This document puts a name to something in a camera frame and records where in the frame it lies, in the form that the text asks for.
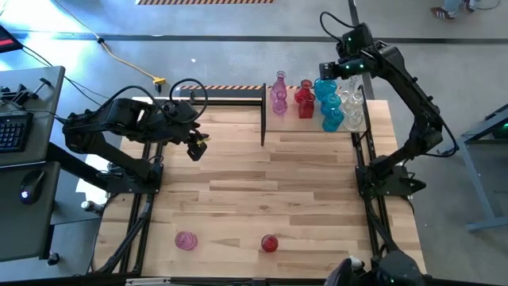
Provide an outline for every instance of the keyboard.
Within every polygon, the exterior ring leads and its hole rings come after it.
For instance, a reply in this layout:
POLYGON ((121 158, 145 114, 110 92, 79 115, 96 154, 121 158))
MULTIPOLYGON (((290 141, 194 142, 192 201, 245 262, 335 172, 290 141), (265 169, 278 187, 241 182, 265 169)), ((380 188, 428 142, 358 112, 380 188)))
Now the keyboard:
POLYGON ((33 113, 0 114, 0 153, 25 151, 33 113))

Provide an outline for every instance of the black desk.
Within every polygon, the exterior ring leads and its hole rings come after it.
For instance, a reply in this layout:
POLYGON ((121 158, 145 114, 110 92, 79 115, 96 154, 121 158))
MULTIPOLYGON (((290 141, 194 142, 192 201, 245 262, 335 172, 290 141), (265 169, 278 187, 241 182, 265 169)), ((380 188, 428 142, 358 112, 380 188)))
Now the black desk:
MULTIPOLYGON (((37 92, 39 99, 29 99, 24 108, 55 113, 64 73, 63 67, 0 71, 0 85, 15 91, 22 83, 26 88, 34 91, 41 83, 39 78, 47 79, 52 85, 43 86, 37 92)), ((0 106, 0 113, 11 110, 13 110, 11 105, 0 106)), ((33 126, 25 151, 0 154, 0 186, 2 186, 0 187, 0 226, 2 227, 0 261, 36 256, 40 259, 48 258, 54 230, 50 221, 60 168, 83 178, 96 187, 106 189, 106 181, 96 176, 97 169, 49 141, 54 118, 54 115, 47 112, 33 112, 33 126), (43 195, 33 205, 26 206, 20 202, 19 185, 26 173, 37 168, 48 171, 44 181, 43 195)))
MULTIPOLYGON (((39 99, 29 99, 24 108, 35 110, 48 110, 56 112, 60 91, 64 82, 64 67, 48 68, 30 68, 15 71, 0 72, 0 86, 8 87, 11 91, 17 90, 19 83, 26 88, 34 91, 41 81, 39 78, 45 78, 51 86, 44 86, 37 94, 39 99)), ((0 106, 1 112, 10 112, 14 110, 13 106, 4 104, 0 106)), ((0 166, 9 166, 13 164, 27 164, 44 161, 49 146, 49 137, 53 126, 55 116, 47 112, 34 112, 32 129, 29 139, 26 142, 25 151, 22 153, 0 153, 0 166)))
POLYGON ((58 162, 0 169, 0 182, 2 182, 0 261, 43 257, 48 253, 44 238, 48 236, 48 230, 51 228, 49 221, 59 174, 58 162), (45 171, 42 192, 34 204, 25 205, 20 200, 19 186, 26 174, 37 169, 45 171))

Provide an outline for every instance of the warning stripe tape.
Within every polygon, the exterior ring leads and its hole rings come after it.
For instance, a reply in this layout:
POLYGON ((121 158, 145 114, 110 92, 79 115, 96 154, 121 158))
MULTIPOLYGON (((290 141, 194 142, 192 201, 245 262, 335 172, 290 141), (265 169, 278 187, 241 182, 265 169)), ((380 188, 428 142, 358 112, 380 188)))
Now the warning stripe tape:
MULTIPOLYGON (((229 90, 234 90, 234 91, 237 91, 237 90, 240 90, 240 91, 258 91, 260 89, 263 88, 263 86, 205 86, 205 88, 208 90, 208 91, 212 91, 212 90, 226 90, 226 91, 229 91, 229 90)), ((299 88, 299 86, 286 86, 286 89, 290 90, 290 89, 297 89, 299 88)), ((200 90, 201 87, 200 86, 181 86, 180 87, 180 90, 200 90)))
POLYGON ((137 0, 137 5, 272 4, 275 0, 137 0))

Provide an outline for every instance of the red glass vase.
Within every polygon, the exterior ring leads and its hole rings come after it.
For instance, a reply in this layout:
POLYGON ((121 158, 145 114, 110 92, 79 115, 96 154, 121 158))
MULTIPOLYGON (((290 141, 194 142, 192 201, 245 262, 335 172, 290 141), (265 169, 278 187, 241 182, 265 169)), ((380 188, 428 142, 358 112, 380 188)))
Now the red glass vase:
POLYGON ((314 115, 314 100, 316 97, 313 94, 307 95, 298 106, 299 118, 312 118, 314 115))
POLYGON ((310 92, 310 88, 312 87, 312 82, 308 79, 302 80, 301 87, 299 87, 294 93, 294 100, 296 103, 301 104, 305 99, 309 96, 314 96, 312 92, 310 92))

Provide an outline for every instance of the blue glass vase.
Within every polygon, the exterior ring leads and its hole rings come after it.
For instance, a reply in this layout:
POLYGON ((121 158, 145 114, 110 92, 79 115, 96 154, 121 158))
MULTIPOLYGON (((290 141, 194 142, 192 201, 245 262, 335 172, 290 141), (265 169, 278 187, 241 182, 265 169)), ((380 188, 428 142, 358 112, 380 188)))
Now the blue glass vase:
POLYGON ((341 107, 341 98, 335 93, 326 95, 321 101, 321 114, 327 115, 331 109, 339 109, 341 107))
POLYGON ((344 115, 339 109, 332 109, 323 120, 323 130, 326 132, 336 132, 344 121, 344 115))
POLYGON ((327 79, 321 80, 316 79, 314 81, 314 93, 316 94, 317 100, 323 100, 326 95, 334 93, 337 90, 337 83, 335 80, 327 79))

